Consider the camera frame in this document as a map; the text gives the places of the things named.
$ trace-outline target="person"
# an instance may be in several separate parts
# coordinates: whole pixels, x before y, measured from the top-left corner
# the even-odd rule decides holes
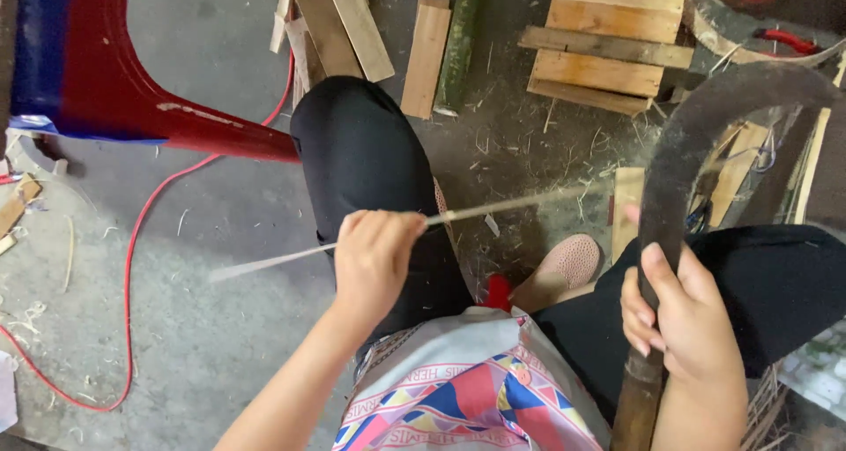
[[[429,163],[382,89],[327,78],[291,131],[318,242],[338,242],[337,295],[217,451],[304,448],[353,358],[333,450],[607,449],[629,347],[664,353],[652,449],[736,449],[746,377],[846,315],[846,247],[803,226],[692,236],[678,274],[657,244],[641,251],[634,240],[594,284],[598,248],[577,236],[514,293],[557,284],[578,294],[531,316],[480,308],[447,229],[426,227],[438,213]],[[639,262],[657,314],[640,297]]]

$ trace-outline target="sickle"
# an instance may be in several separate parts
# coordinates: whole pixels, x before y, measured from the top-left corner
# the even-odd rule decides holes
[[[756,110],[782,105],[831,107],[842,98],[829,79],[806,67],[755,62],[721,73],[693,90],[664,124],[646,169],[640,203],[640,247],[657,242],[673,272],[679,269],[684,218],[705,159],[729,124]],[[655,290],[638,261],[640,293],[658,309]],[[630,349],[614,418],[611,449],[650,447],[663,379],[663,354]]]

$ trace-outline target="printed shirt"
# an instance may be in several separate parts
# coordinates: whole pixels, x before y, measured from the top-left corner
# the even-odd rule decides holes
[[[515,313],[471,307],[382,339],[333,451],[608,449],[608,424],[574,371]]]

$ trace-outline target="green bamboo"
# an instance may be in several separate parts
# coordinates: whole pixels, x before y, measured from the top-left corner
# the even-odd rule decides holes
[[[471,64],[478,8],[479,0],[455,0],[441,76],[438,78],[438,94],[435,96],[434,110],[439,114],[457,116],[463,105],[464,78]]]

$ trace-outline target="fingernail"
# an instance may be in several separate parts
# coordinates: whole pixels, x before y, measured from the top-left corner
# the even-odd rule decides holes
[[[657,242],[653,242],[649,246],[646,246],[640,257],[645,263],[656,264],[660,261],[664,261],[664,252],[661,251],[661,246],[659,246]]]
[[[647,327],[652,327],[652,323],[649,320],[649,316],[647,316],[643,312],[638,312],[637,317],[638,317],[638,319],[640,319],[641,322],[646,324]]]
[[[664,341],[661,340],[660,338],[652,337],[652,338],[649,339],[649,343],[652,345],[652,347],[655,347],[658,350],[661,350],[661,352],[664,352],[664,351],[667,350],[667,344],[664,343]]]
[[[646,358],[649,356],[649,345],[646,345],[646,343],[641,342],[637,346],[637,351],[640,352],[640,354]]]

